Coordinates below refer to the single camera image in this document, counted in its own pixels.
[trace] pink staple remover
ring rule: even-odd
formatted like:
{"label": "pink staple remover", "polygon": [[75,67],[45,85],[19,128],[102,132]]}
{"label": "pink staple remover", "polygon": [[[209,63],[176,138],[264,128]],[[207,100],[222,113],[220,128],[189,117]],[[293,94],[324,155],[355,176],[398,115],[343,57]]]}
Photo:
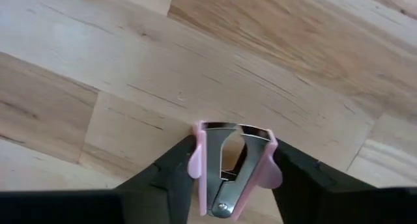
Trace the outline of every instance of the pink staple remover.
{"label": "pink staple remover", "polygon": [[[222,171],[222,149],[227,138],[241,129],[245,141],[235,168]],[[198,178],[200,215],[236,221],[256,185],[274,189],[282,173],[272,155],[278,142],[271,130],[254,126],[199,121],[193,128],[197,146],[188,162],[188,174]]]}

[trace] wooden floor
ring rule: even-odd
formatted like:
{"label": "wooden floor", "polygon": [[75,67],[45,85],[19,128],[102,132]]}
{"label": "wooden floor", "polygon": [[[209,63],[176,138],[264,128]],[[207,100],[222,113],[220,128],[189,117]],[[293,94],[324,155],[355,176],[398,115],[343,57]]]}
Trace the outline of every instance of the wooden floor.
{"label": "wooden floor", "polygon": [[[0,190],[113,188],[199,119],[415,186],[416,19],[417,0],[0,0]],[[280,222],[262,189],[240,217],[259,220]]]}

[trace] light wood surface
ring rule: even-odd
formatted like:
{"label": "light wood surface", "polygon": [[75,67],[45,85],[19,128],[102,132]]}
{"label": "light wood surface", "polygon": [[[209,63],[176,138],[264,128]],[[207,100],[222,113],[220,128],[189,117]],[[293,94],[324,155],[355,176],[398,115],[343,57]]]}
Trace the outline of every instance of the light wood surface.
{"label": "light wood surface", "polygon": [[[415,186],[415,2],[0,0],[0,189],[112,188],[200,119]],[[238,222],[280,223],[270,191]]]}

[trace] black object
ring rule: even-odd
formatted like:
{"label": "black object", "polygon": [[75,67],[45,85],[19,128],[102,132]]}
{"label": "black object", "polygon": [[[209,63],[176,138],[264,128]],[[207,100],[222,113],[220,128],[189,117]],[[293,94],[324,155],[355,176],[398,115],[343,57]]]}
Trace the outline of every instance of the black object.
{"label": "black object", "polygon": [[[416,188],[377,189],[278,142],[283,184],[273,192],[285,224],[416,223]],[[184,138],[113,190],[2,192],[0,223],[186,223],[194,149],[195,137]]]}

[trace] metal tooth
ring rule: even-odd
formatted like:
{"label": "metal tooth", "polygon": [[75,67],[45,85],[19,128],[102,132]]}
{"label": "metal tooth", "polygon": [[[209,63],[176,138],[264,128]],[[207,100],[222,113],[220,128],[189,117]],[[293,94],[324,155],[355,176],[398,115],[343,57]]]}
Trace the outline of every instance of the metal tooth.
{"label": "metal tooth", "polygon": [[[226,139],[242,128],[245,140],[235,168],[221,171],[222,148]],[[207,207],[208,214],[216,217],[229,217],[240,198],[252,172],[270,141],[266,130],[254,126],[227,122],[208,122],[207,133]]]}

